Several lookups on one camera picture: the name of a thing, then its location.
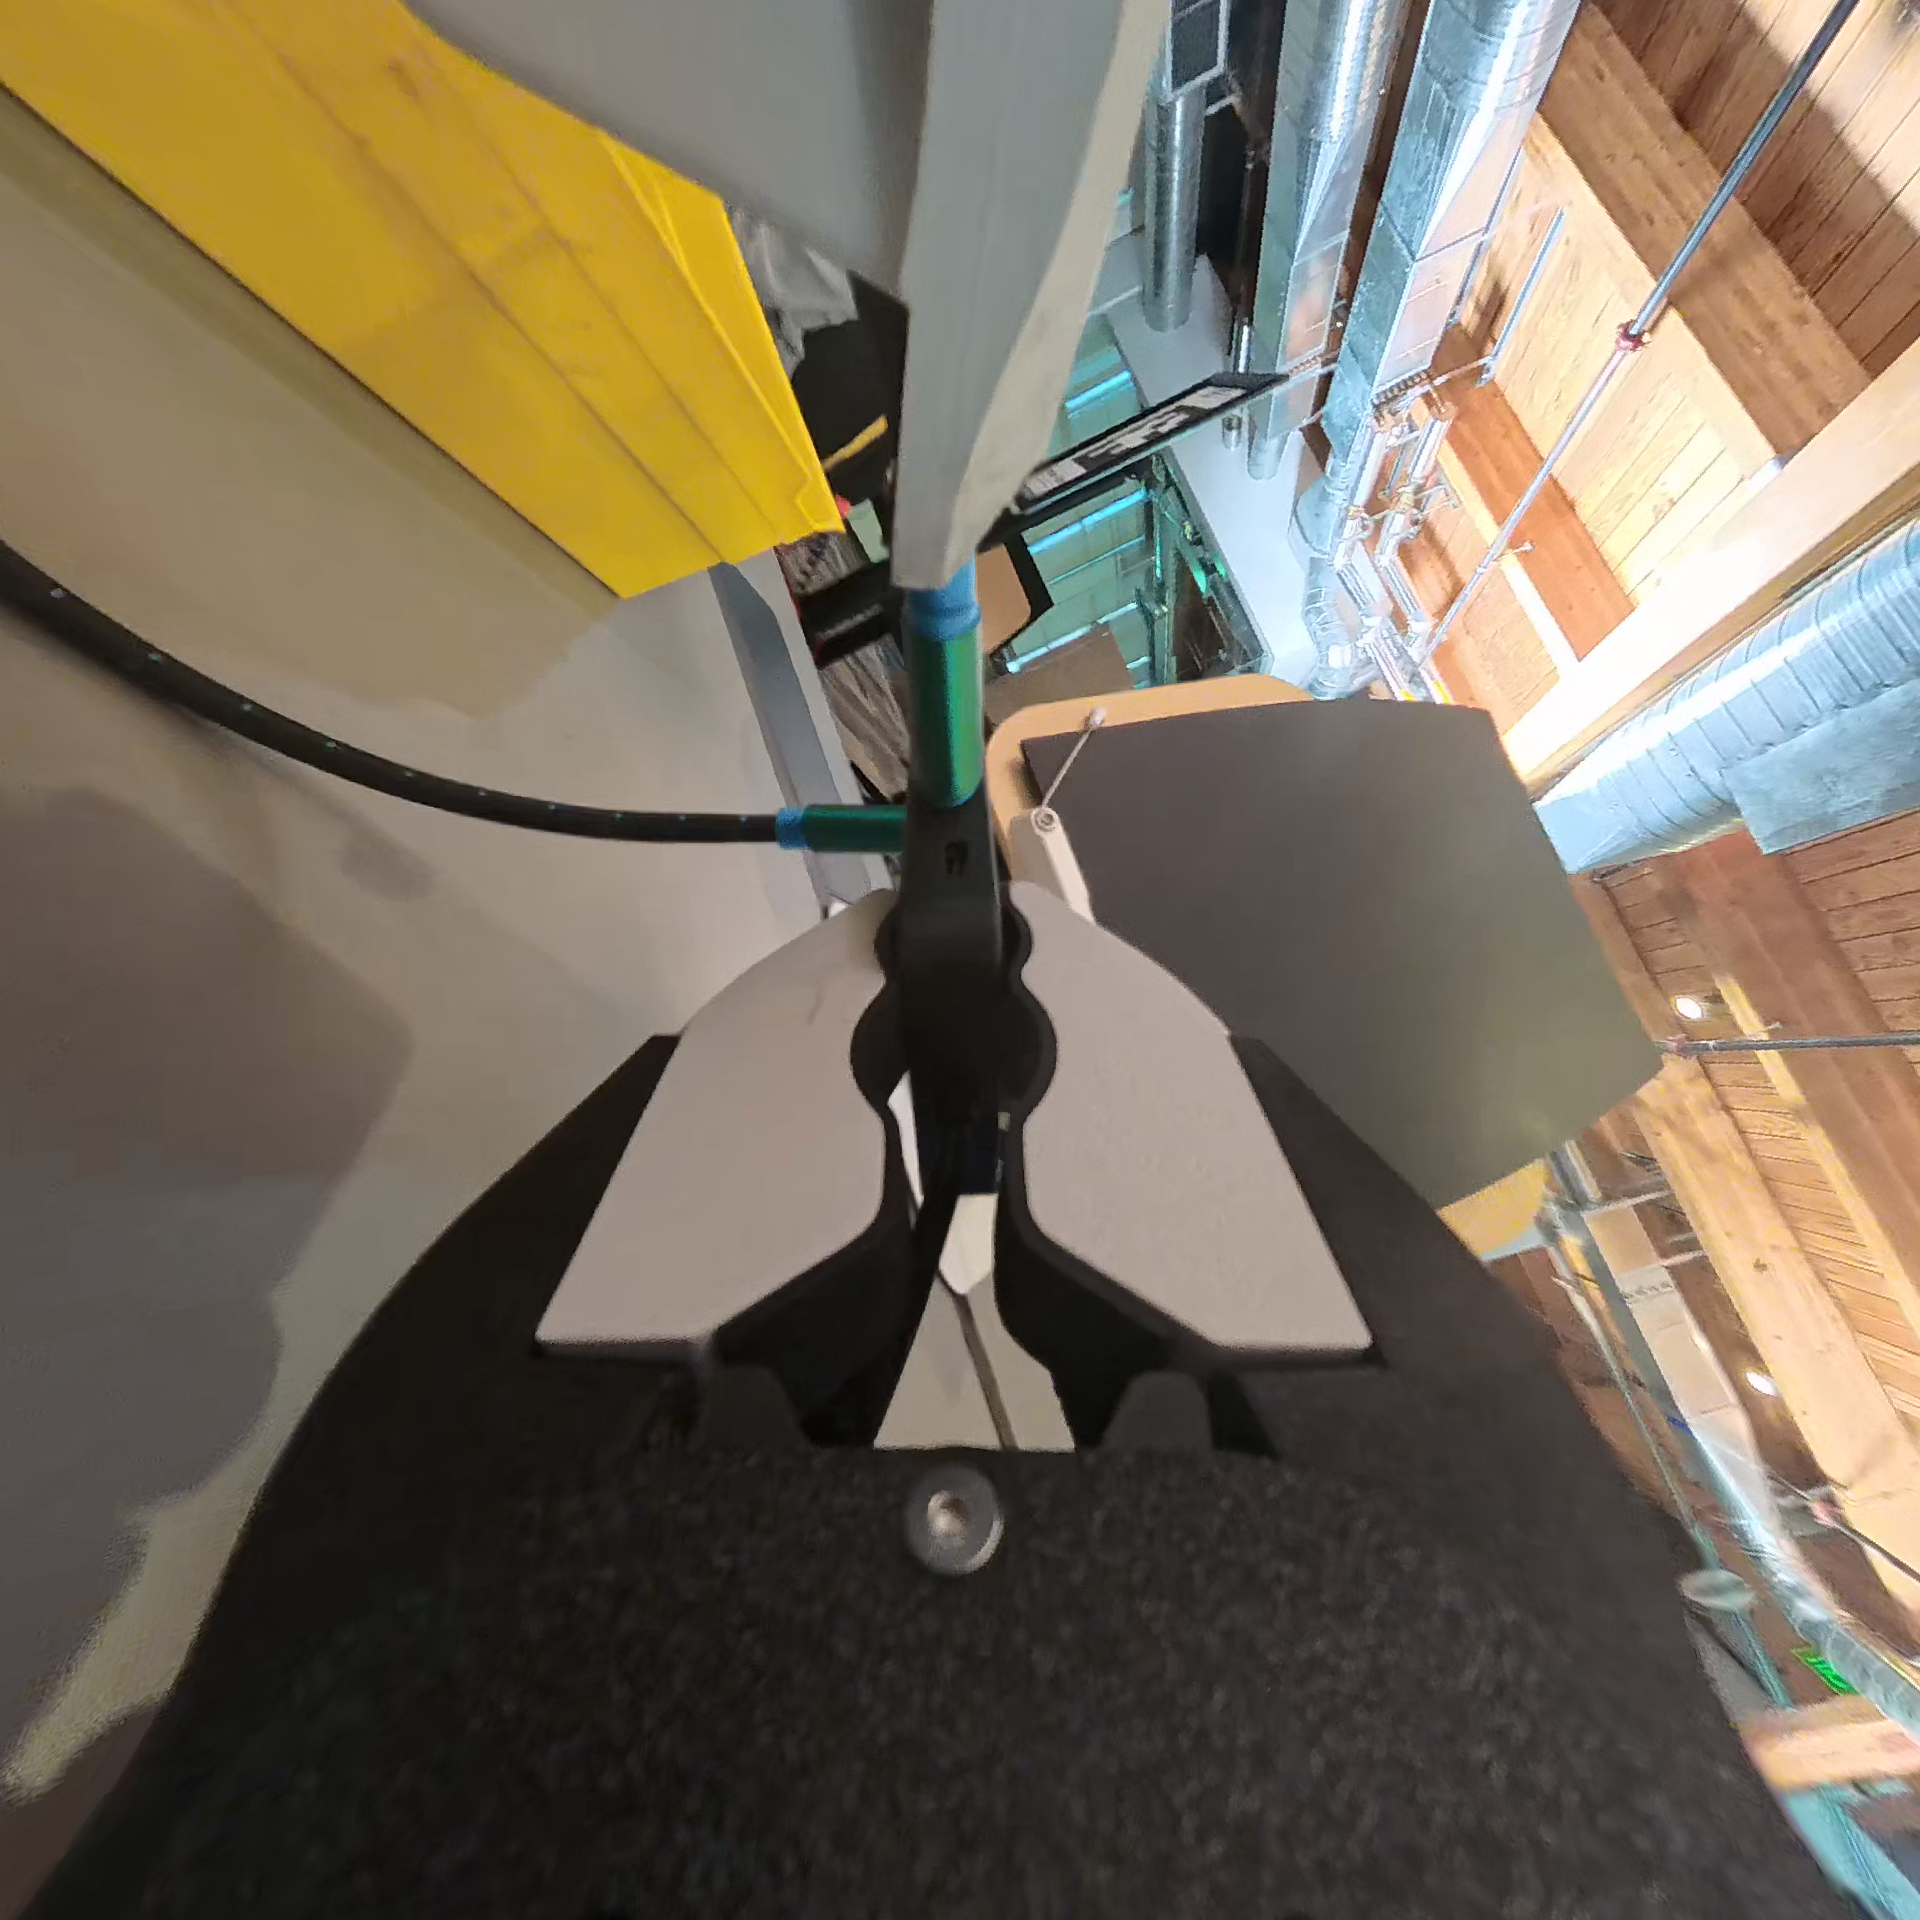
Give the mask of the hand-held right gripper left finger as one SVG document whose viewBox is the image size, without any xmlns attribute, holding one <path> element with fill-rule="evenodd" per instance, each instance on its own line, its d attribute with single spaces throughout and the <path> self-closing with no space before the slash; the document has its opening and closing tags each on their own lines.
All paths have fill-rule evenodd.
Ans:
<svg viewBox="0 0 1920 1920">
<path fill-rule="evenodd" d="M 743 1314 L 904 1225 L 899 1016 L 868 893 L 678 1035 L 566 1263 L 539 1351 L 705 1361 Z"/>
</svg>

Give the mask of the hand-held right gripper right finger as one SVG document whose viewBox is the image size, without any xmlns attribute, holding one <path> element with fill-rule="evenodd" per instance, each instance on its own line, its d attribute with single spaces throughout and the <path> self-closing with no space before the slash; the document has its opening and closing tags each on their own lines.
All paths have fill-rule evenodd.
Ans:
<svg viewBox="0 0 1920 1920">
<path fill-rule="evenodd" d="M 1374 1336 L 1222 1020 L 1178 977 L 1015 881 L 1047 1063 L 998 1206 L 1007 1326 L 1100 1305 L 1174 1353 L 1344 1362 Z"/>
</svg>

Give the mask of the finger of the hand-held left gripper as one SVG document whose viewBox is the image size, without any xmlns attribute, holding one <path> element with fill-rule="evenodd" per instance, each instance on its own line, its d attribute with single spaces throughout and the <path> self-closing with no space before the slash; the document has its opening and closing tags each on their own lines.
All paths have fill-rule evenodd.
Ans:
<svg viewBox="0 0 1920 1920">
<path fill-rule="evenodd" d="M 896 581 L 936 590 L 1046 457 L 1165 37 L 1154 3 L 938 3 L 899 296 Z"/>
<path fill-rule="evenodd" d="M 488 73 L 782 228 L 891 296 L 907 372 L 939 350 L 909 241 L 928 153 L 933 5 L 423 3 Z"/>
</svg>

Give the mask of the yellow plastic bin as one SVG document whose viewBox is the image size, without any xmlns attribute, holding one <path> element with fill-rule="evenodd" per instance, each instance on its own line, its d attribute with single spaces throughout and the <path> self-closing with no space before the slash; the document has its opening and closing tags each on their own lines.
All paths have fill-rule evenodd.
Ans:
<svg viewBox="0 0 1920 1920">
<path fill-rule="evenodd" d="M 842 518 L 725 207 L 386 3 L 5 3 L 4 86 L 621 598 Z"/>
</svg>

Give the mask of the braided black cable green plugs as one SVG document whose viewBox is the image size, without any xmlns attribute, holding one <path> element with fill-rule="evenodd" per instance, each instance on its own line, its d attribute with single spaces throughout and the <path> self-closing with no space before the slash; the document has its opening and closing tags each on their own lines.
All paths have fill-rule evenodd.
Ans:
<svg viewBox="0 0 1920 1920">
<path fill-rule="evenodd" d="M 582 843 L 665 849 L 767 847 L 784 853 L 899 856 L 899 805 L 807 805 L 775 812 L 606 809 L 443 779 L 310 728 L 209 679 L 1 549 L 4 608 L 147 703 L 363 792 L 453 819 Z"/>
<path fill-rule="evenodd" d="M 981 606 L 975 566 L 901 601 L 907 775 L 914 812 L 971 805 L 985 782 Z"/>
</svg>

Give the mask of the black board wooden rim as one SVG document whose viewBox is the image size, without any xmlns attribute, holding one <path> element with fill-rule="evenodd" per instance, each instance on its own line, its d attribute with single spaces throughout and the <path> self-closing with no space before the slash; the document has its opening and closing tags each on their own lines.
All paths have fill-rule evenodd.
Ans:
<svg viewBox="0 0 1920 1920">
<path fill-rule="evenodd" d="M 1241 676 L 1027 707 L 985 755 L 999 820 L 1051 797 L 1096 923 L 1435 1208 L 1660 1074 L 1479 709 Z"/>
</svg>

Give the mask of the black printed tag strip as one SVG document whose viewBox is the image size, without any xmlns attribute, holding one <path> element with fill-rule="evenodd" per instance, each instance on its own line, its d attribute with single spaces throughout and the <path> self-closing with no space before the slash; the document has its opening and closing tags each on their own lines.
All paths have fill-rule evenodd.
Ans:
<svg viewBox="0 0 1920 1920">
<path fill-rule="evenodd" d="M 1070 500 L 1138 471 L 1199 426 L 1241 414 L 1318 372 L 1320 365 L 1307 358 L 1276 372 L 1227 371 L 1194 382 L 1146 407 L 1139 414 L 1049 454 L 1041 466 L 1023 477 L 1006 518 L 1031 522 L 1056 517 Z"/>
</svg>

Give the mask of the white clip bar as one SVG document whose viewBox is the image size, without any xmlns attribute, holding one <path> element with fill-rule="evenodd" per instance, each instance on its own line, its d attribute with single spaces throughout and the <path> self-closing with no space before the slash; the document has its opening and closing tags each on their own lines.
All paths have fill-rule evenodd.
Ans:
<svg viewBox="0 0 1920 1920">
<path fill-rule="evenodd" d="M 1091 891 L 1068 829 L 1051 807 L 1021 811 L 1007 822 L 1002 838 L 1013 882 L 1043 891 L 1080 920 L 1096 925 Z"/>
</svg>

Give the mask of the cardboard box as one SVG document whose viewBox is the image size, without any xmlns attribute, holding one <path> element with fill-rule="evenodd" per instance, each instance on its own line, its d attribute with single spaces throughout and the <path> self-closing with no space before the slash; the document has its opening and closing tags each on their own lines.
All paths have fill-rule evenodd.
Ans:
<svg viewBox="0 0 1920 1920">
<path fill-rule="evenodd" d="M 1106 622 L 1093 622 L 1075 636 L 1043 646 L 1017 662 L 987 688 L 992 711 L 1006 717 L 1071 701 L 1093 701 L 1131 692 L 1136 671 L 1119 638 Z"/>
</svg>

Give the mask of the silver ventilation duct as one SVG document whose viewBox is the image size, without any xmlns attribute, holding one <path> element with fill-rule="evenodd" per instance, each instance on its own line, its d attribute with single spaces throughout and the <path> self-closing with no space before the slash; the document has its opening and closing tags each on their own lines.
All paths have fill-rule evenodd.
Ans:
<svg viewBox="0 0 1920 1920">
<path fill-rule="evenodd" d="M 1341 611 L 1340 572 L 1380 475 L 1380 404 L 1426 377 L 1578 13 L 1574 3 L 1427 5 L 1341 345 L 1318 414 L 1327 443 L 1307 495 L 1306 692 L 1356 695 L 1368 615 Z"/>
<path fill-rule="evenodd" d="M 1536 805 L 1565 874 L 1744 829 L 1791 853 L 1918 807 L 1918 522 L 1625 721 Z"/>
<path fill-rule="evenodd" d="M 1364 175 L 1408 38 L 1409 3 L 1288 3 L 1268 140 L 1251 367 L 1292 372 L 1248 414 L 1246 466 L 1282 468 L 1323 390 Z"/>
</svg>

